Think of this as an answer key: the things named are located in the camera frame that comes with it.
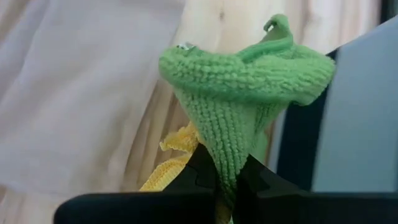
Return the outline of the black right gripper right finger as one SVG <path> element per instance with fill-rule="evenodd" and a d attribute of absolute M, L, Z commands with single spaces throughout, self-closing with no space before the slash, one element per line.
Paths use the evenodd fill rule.
<path fill-rule="evenodd" d="M 234 224 L 398 224 L 398 193 L 315 193 L 252 156 L 238 176 Z"/>

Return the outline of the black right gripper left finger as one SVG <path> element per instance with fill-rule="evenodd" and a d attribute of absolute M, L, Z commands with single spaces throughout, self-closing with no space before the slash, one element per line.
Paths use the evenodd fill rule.
<path fill-rule="evenodd" d="M 215 165 L 200 144 L 165 189 L 79 195 L 56 209 L 54 224 L 215 224 L 216 192 Z"/>

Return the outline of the yellow towel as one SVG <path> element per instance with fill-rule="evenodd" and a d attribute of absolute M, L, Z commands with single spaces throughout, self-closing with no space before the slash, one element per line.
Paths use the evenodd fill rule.
<path fill-rule="evenodd" d="M 168 134 L 159 143 L 161 150 L 182 151 L 183 155 L 166 160 L 159 164 L 140 188 L 143 192 L 161 191 L 168 187 L 183 171 L 195 149 L 202 143 L 199 132 L 189 123 L 178 131 Z M 226 191 L 226 203 L 219 203 L 216 208 L 216 224 L 234 224 L 231 215 L 231 199 L 233 188 L 236 186 L 236 162 L 228 158 L 226 150 L 211 150 L 215 157 L 216 168 L 220 174 L 221 188 Z"/>

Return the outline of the navy white striped fabric basket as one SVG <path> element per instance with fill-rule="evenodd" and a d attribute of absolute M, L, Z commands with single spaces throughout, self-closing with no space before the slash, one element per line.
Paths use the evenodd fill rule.
<path fill-rule="evenodd" d="M 271 170 L 317 192 L 398 191 L 398 15 L 330 56 L 327 89 L 282 113 Z"/>

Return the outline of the pink towel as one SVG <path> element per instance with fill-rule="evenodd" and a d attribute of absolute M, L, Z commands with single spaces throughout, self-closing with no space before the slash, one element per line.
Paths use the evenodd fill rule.
<path fill-rule="evenodd" d="M 0 0 L 0 184 L 120 188 L 183 4 Z"/>

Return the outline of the green towel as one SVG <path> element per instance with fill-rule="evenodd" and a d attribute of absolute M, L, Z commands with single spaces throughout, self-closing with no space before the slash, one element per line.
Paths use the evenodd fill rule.
<path fill-rule="evenodd" d="M 263 145 L 266 126 L 289 104 L 315 101 L 335 69 L 330 57 L 294 42 L 285 15 L 272 16 L 264 30 L 259 43 L 234 54 L 183 44 L 159 58 L 159 72 L 210 153 L 229 206 L 248 156 Z"/>

